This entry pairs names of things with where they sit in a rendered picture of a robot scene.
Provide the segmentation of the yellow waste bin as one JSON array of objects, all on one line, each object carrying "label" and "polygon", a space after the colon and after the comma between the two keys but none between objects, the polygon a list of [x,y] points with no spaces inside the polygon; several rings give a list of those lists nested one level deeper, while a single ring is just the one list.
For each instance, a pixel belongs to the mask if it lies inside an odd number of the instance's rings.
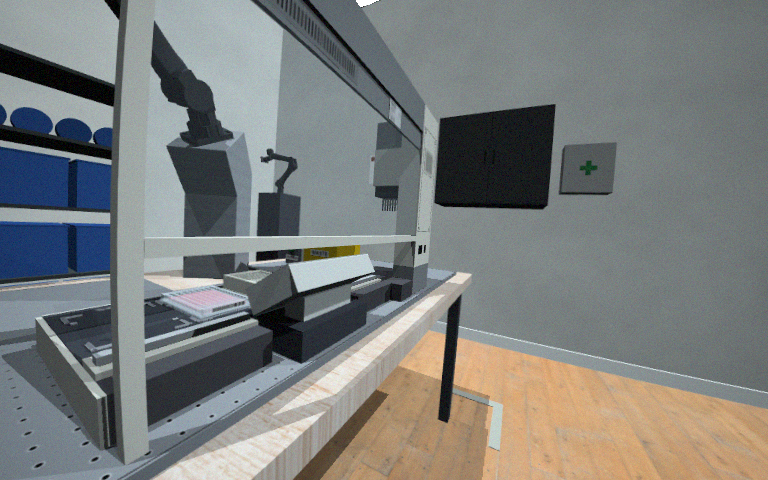
[{"label": "yellow waste bin", "polygon": [[360,245],[305,248],[304,260],[318,260],[360,254]]}]

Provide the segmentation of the white trough reservoir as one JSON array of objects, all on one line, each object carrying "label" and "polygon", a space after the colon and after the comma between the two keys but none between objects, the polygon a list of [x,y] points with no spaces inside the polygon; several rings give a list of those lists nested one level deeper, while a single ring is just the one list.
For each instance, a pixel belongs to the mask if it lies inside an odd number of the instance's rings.
[{"label": "white trough reservoir", "polygon": [[[234,273],[234,274],[226,274],[226,275],[223,275],[222,288],[247,296],[245,291],[246,288],[255,284],[256,281],[259,281],[258,278],[263,279],[266,276],[270,275],[271,273],[272,272],[256,270],[256,271],[248,271],[248,272],[241,272],[241,273]],[[253,279],[256,281],[254,281]]]}]

